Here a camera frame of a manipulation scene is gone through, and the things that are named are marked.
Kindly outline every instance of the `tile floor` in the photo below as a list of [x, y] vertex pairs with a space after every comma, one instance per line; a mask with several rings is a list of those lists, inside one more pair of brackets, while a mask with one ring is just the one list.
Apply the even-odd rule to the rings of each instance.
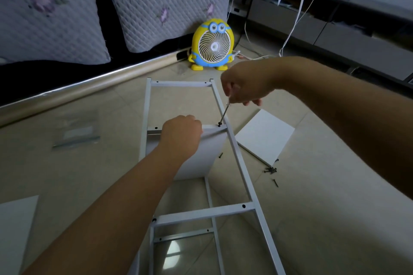
[[[257, 37], [251, 38], [253, 43], [241, 39], [238, 48], [243, 54], [257, 57], [247, 48], [260, 54], [278, 53], [279, 43], [263, 46]], [[285, 50], [285, 55], [299, 53]], [[220, 72], [194, 72], [188, 62], [179, 62], [0, 129], [0, 202], [40, 195], [23, 267], [137, 163], [148, 76], [219, 82]], [[264, 174], [265, 166], [241, 149], [286, 273], [413, 273], [413, 202], [369, 169], [296, 97], [274, 91], [262, 108], [296, 128], [273, 175]], [[228, 117], [235, 132], [258, 109], [231, 106]], [[90, 110], [97, 113], [100, 141], [52, 150], [59, 117]], [[219, 112], [212, 91], [152, 90], [150, 126], [188, 113], [204, 124], [216, 124]], [[228, 142], [209, 182], [215, 206], [248, 200]], [[206, 207], [203, 180], [185, 180], [167, 190], [156, 215]], [[221, 217], [217, 224], [226, 274], [275, 273], [253, 215]], [[167, 226], [156, 235], [209, 226], [209, 220], [201, 220]], [[146, 274], [148, 236], [141, 249], [140, 270]], [[157, 244], [155, 262], [156, 274], [219, 274], [212, 234]]]

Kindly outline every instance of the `minion eye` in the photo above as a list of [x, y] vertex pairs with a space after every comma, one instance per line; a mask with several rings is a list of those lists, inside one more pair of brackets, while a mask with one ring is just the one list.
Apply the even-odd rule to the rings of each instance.
[[218, 25], [218, 32], [220, 33], [224, 33], [225, 32], [225, 24], [224, 23], [220, 23]]
[[216, 33], [217, 30], [218, 30], [218, 25], [217, 25], [215, 22], [212, 22], [212, 23], [209, 25], [209, 31], [210, 31], [211, 33]]

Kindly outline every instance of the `minion foot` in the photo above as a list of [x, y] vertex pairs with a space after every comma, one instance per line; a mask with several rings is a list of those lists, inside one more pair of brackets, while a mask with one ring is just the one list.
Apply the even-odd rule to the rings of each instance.
[[191, 69], [193, 71], [202, 71], [204, 68], [201, 67], [200, 65], [192, 64]]
[[228, 67], [226, 65], [221, 65], [220, 67], [216, 68], [218, 71], [226, 71]]

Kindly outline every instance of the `person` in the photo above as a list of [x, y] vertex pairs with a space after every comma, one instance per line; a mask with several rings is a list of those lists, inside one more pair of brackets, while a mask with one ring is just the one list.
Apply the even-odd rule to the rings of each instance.
[[[241, 62], [221, 82], [231, 103], [261, 106], [274, 89], [297, 96], [365, 163], [413, 198], [412, 100], [300, 57]], [[196, 152], [201, 133], [194, 116], [167, 121], [159, 145], [23, 274], [126, 274], [163, 193]]]

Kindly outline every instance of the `person's left arm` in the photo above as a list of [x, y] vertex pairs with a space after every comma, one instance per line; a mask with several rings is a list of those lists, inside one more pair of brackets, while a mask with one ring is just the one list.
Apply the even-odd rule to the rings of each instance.
[[159, 145], [102, 194], [22, 275], [126, 274], [162, 195], [196, 151], [202, 125], [178, 116]]

